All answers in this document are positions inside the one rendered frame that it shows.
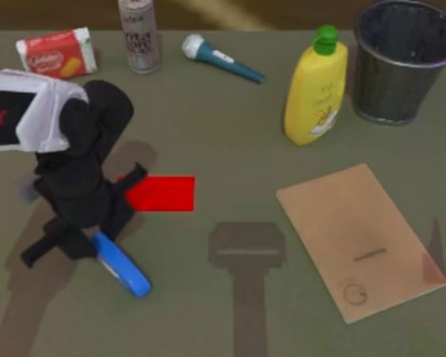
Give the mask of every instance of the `red block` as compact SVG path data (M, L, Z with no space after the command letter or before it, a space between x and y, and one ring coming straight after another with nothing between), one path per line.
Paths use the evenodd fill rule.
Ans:
M147 176L126 192L136 212L193 212L194 176Z

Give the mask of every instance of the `black bucket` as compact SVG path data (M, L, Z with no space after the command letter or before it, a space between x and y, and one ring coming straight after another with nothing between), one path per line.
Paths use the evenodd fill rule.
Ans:
M355 111L376 123L410 123L446 66L446 13L422 1L378 1L358 14L355 37Z

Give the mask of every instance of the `brown floor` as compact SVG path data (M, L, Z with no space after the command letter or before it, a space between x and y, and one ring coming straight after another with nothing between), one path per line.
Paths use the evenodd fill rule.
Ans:
M350 28L371 0L155 0L161 29ZM431 0L446 9L446 0ZM120 28L117 0L0 0L2 29Z

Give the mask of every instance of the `microphone handle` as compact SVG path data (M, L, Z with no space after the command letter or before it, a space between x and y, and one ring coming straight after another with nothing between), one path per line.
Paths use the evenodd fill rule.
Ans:
M224 54L221 54L221 56L219 57L218 55L214 54L215 52L217 54L221 54L221 52L218 52L213 48L206 48L206 51L201 51L198 54L197 60L208 62L212 65L223 68L229 72L237 74L241 77L246 78L247 80L251 80L256 83L261 83L263 81L264 76L259 72L254 71L253 69L247 67L246 65L243 65L240 62L235 61L234 59L228 58L225 60L221 58L224 57Z

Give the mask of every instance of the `microphone head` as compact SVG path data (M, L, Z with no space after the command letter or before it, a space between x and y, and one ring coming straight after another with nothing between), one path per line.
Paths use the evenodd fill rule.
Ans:
M184 40L183 45L181 46L181 50L184 52L185 56L187 56L188 59L195 60L198 49L203 42L205 42L205 40L200 35L188 35L187 38Z

